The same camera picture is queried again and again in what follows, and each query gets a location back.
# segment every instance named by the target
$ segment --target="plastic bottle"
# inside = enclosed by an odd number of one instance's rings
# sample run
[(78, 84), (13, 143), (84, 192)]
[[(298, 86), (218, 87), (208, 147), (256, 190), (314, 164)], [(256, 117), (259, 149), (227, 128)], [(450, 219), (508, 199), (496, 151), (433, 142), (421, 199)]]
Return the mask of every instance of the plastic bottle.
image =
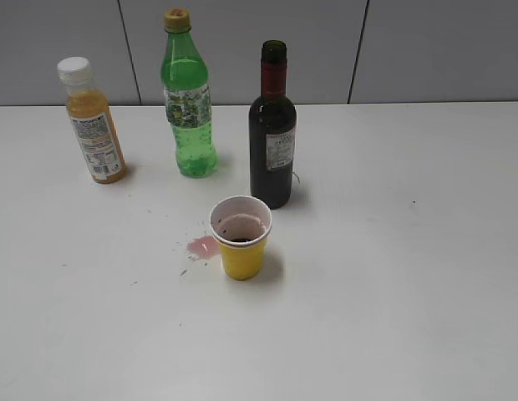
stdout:
[(58, 63), (57, 69), (68, 91), (66, 109), (92, 178), (100, 184), (119, 180), (126, 173), (124, 156), (107, 98), (95, 87), (90, 62), (70, 57)]
[(171, 8), (165, 14), (168, 33), (160, 69), (165, 86), (166, 118), (175, 137), (175, 159), (183, 175), (203, 177), (216, 168), (211, 137), (211, 95), (207, 67), (190, 36), (189, 13)]

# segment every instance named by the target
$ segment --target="green bottle label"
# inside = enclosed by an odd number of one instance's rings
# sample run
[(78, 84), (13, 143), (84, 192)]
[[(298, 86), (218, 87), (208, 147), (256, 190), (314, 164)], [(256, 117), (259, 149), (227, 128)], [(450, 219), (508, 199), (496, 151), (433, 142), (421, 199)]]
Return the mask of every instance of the green bottle label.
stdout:
[(211, 121), (209, 85), (198, 89), (173, 90), (165, 87), (166, 118), (181, 128), (196, 128)]

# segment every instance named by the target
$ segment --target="yellow cup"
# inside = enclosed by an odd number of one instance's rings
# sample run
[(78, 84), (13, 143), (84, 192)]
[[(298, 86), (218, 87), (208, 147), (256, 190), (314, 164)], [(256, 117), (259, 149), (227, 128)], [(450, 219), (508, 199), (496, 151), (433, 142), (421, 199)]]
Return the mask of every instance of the yellow cup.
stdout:
[(272, 229), (268, 206), (251, 196), (232, 196), (213, 208), (209, 222), (226, 274), (235, 280), (254, 277), (262, 268)]

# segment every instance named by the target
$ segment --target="red wine stain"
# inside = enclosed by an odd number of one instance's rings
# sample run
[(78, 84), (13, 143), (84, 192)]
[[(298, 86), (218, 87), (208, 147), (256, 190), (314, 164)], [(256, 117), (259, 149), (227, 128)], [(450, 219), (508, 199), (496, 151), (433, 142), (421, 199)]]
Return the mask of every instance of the red wine stain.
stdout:
[(196, 238), (189, 245), (186, 246), (186, 250), (192, 255), (193, 261), (209, 260), (213, 256), (220, 254), (218, 244), (213, 236), (203, 236), (202, 238)]

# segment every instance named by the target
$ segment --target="wine bottle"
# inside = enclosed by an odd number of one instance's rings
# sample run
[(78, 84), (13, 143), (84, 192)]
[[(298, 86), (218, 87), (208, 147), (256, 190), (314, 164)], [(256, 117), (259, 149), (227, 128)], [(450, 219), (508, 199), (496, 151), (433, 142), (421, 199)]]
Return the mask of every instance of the wine bottle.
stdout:
[(287, 46), (279, 40), (262, 45), (261, 96), (250, 107), (251, 195), (271, 209), (291, 197), (296, 109), (285, 96)]

